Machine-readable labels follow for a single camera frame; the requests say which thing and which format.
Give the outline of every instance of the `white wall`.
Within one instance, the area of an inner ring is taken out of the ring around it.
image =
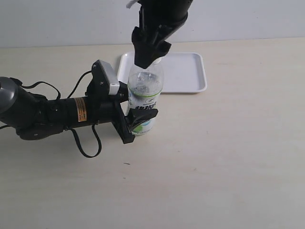
[[[129,43],[128,0],[0,0],[0,47]],[[304,0],[195,0],[172,42],[305,36]]]

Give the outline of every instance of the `light wooden table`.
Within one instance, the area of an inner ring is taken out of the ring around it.
[[[0,74],[26,85],[45,80],[67,96],[95,60],[117,67],[130,50],[0,49]],[[179,43],[172,51],[203,56],[208,89],[162,95],[154,130],[133,144],[100,125],[103,152],[86,159],[71,132],[26,142],[0,131],[0,229],[305,227],[305,38]],[[91,129],[79,133],[95,151]]]

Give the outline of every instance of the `white plastic tray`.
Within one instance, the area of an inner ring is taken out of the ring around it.
[[[134,52],[121,57],[118,80],[127,83],[134,62]],[[199,93],[207,88],[201,55],[193,52],[170,52],[162,59],[163,93]]]

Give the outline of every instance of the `plastic bottle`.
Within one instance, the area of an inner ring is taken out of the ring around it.
[[[163,89],[164,72],[161,58],[155,60],[147,69],[134,65],[128,79],[128,108],[149,110],[156,108],[157,100]],[[144,135],[151,130],[156,118],[141,124],[133,130],[134,135]]]

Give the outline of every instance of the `bottle label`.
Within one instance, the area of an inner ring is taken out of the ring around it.
[[[159,95],[160,93],[151,97],[142,97],[140,95],[136,95],[133,92],[129,91],[127,114],[129,112],[129,109],[150,110],[156,108]],[[132,131],[132,133],[135,135],[146,134],[153,127],[154,121],[155,118],[152,118],[146,123],[139,125]]]

